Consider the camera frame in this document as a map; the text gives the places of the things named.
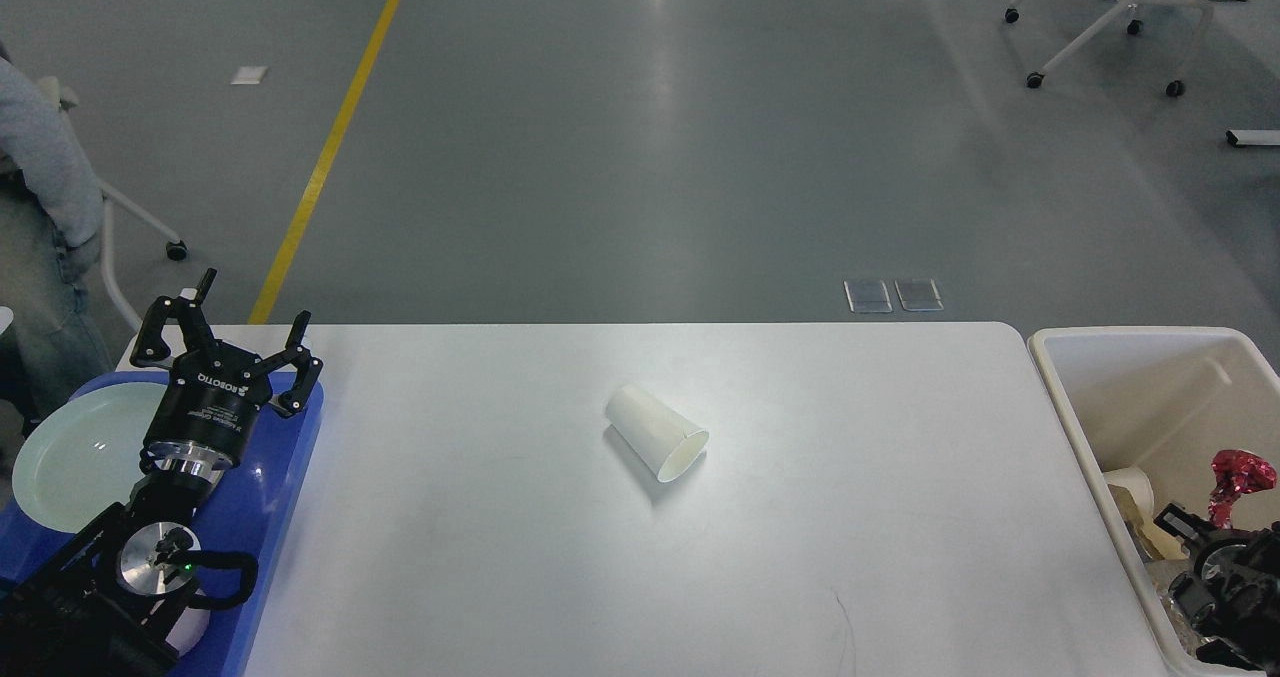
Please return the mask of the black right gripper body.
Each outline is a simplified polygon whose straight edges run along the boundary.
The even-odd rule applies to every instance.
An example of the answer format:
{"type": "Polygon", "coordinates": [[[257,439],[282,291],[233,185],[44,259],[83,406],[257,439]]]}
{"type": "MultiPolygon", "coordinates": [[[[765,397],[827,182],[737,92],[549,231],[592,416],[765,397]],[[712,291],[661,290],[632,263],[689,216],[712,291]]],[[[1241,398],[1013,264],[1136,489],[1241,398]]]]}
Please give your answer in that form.
{"type": "Polygon", "coordinates": [[[1190,540],[1190,572],[1202,580],[1215,580],[1230,568],[1251,541],[1244,530],[1215,530],[1190,540]]]}

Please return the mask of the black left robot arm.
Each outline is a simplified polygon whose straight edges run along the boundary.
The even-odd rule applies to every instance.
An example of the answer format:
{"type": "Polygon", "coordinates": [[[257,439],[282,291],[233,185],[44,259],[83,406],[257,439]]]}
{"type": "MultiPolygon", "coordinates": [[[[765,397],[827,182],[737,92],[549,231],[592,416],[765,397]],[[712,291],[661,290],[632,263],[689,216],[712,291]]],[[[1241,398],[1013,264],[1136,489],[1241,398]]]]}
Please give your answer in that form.
{"type": "Polygon", "coordinates": [[[105,507],[3,598],[5,676],[165,676],[169,635],[187,610],[230,610],[256,590],[259,558],[205,546],[195,521],[239,468],[265,410],[307,410],[324,363],[306,346],[311,314],[282,349],[218,338],[204,314],[216,271],[192,297],[157,297],[129,362],[166,372],[128,500],[105,507]]]}

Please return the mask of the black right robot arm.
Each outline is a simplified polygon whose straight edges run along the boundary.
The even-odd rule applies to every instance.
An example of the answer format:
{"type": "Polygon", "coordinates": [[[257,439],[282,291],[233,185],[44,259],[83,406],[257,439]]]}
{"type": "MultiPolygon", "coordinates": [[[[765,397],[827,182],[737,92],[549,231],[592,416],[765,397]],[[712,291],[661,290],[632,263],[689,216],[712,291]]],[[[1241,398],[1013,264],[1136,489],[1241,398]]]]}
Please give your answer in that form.
{"type": "Polygon", "coordinates": [[[1190,567],[1169,595],[1206,641],[1199,662],[1279,674],[1279,523],[1220,529],[1171,500],[1155,525],[1180,539],[1190,567]]]}

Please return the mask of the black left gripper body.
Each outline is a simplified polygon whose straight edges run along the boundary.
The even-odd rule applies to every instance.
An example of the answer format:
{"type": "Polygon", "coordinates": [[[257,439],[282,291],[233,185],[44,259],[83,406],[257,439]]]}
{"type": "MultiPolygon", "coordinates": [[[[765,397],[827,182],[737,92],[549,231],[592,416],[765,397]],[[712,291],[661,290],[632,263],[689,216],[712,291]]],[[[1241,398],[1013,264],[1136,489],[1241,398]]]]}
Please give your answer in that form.
{"type": "Polygon", "coordinates": [[[173,459],[202,459],[214,471],[237,468],[253,426],[273,398],[270,378],[210,372],[174,362],[155,417],[143,436],[143,472],[173,459]]]}

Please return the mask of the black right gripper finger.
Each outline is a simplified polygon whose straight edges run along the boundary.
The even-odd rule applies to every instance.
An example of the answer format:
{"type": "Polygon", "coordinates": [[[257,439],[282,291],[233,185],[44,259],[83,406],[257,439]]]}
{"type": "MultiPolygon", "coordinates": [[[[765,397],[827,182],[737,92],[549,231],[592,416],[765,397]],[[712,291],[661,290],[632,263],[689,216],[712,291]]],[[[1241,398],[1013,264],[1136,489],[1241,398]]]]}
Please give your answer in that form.
{"type": "Polygon", "coordinates": [[[1181,504],[1167,504],[1155,516],[1155,526],[1179,540],[1184,548],[1201,545],[1213,532],[1213,525],[1181,504]]]}

